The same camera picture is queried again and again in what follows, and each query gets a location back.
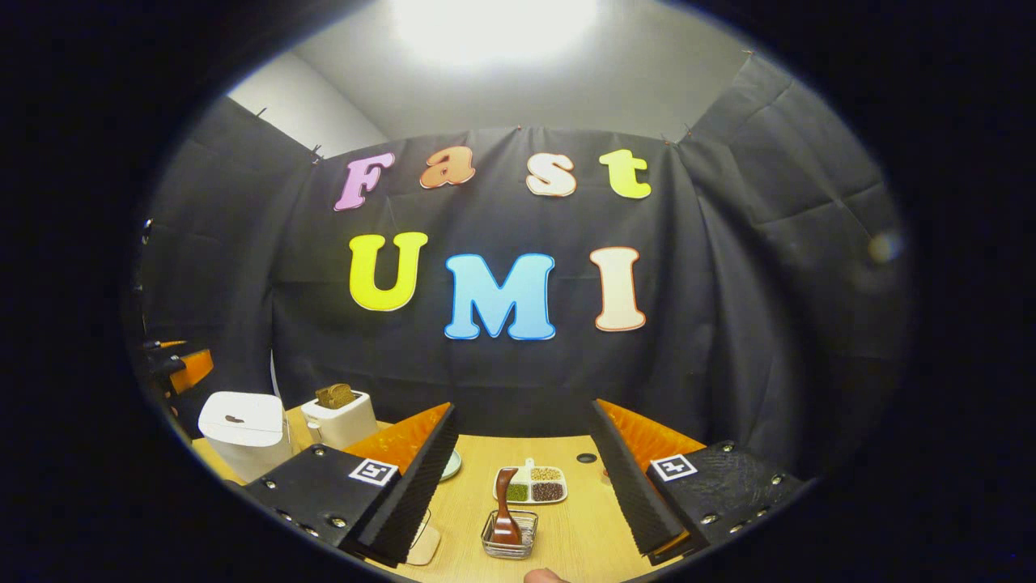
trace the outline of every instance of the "wooden table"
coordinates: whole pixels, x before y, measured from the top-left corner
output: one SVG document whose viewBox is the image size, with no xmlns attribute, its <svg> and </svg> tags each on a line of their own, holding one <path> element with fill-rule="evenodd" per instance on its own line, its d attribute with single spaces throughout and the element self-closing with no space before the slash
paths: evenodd
<svg viewBox="0 0 1036 583">
<path fill-rule="evenodd" d="M 288 421 L 294 450 L 312 445 L 298 408 L 288 411 Z M 244 484 L 204 439 L 194 440 L 194 447 L 220 477 Z M 530 570 L 546 566 L 573 583 L 605 583 L 626 581 L 672 562 L 652 566 L 637 553 L 614 490 L 603 477 L 600 458 L 592 464 L 576 461 L 580 454 L 599 456 L 589 436 L 515 439 L 462 435 L 456 449 L 462 459 L 461 469 L 439 483 L 429 505 L 429 524 L 442 534 L 432 561 L 423 566 L 401 563 L 397 569 L 374 561 L 371 564 L 429 582 L 520 583 Z M 533 554 L 524 560 L 490 557 L 480 535 L 489 512 L 496 507 L 492 494 L 496 470 L 521 466 L 526 458 L 535 459 L 538 466 L 560 468 L 569 496 L 555 504 L 512 504 L 512 509 L 540 516 Z"/>
</svg>

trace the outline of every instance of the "letter i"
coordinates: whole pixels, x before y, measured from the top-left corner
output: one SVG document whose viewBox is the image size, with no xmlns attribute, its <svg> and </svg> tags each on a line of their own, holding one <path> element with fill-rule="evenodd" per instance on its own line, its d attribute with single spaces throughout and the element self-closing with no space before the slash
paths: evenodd
<svg viewBox="0 0 1036 583">
<path fill-rule="evenodd" d="M 605 332 L 636 330 L 648 322 L 637 310 L 633 262 L 640 253 L 630 246 L 605 246 L 589 254 L 601 269 L 601 316 L 595 325 Z"/>
</svg>

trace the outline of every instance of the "wooden coaster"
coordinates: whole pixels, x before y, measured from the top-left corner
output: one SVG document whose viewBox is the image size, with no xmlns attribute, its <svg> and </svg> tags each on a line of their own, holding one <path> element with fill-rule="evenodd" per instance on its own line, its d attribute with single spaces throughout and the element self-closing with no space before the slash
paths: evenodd
<svg viewBox="0 0 1036 583">
<path fill-rule="evenodd" d="M 406 564 L 423 565 L 431 562 L 441 540 L 442 535 L 439 534 L 438 530 L 432 528 L 432 525 L 423 526 L 418 530 L 418 540 L 410 548 L 410 554 L 406 556 Z"/>
</svg>

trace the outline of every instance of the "seeds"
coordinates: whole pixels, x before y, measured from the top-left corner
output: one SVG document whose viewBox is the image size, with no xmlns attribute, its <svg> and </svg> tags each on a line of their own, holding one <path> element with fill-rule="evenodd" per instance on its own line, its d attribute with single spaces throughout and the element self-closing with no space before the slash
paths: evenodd
<svg viewBox="0 0 1036 583">
<path fill-rule="evenodd" d="M 547 482 L 533 485 L 533 500 L 545 502 L 548 500 L 559 500 L 565 495 L 562 485 L 555 482 Z"/>
<path fill-rule="evenodd" d="M 524 502 L 528 499 L 528 485 L 511 484 L 508 485 L 508 500 Z"/>
<path fill-rule="evenodd" d="M 562 472 L 553 468 L 533 468 L 533 479 L 560 479 Z"/>
</svg>

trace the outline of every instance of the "ceiling light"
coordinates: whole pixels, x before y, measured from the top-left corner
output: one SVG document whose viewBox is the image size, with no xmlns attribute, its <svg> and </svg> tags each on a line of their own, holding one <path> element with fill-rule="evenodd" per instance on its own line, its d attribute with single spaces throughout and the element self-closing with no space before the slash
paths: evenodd
<svg viewBox="0 0 1036 583">
<path fill-rule="evenodd" d="M 597 0 L 393 0 L 397 33 L 443 66 L 535 62 L 595 21 Z"/>
</svg>

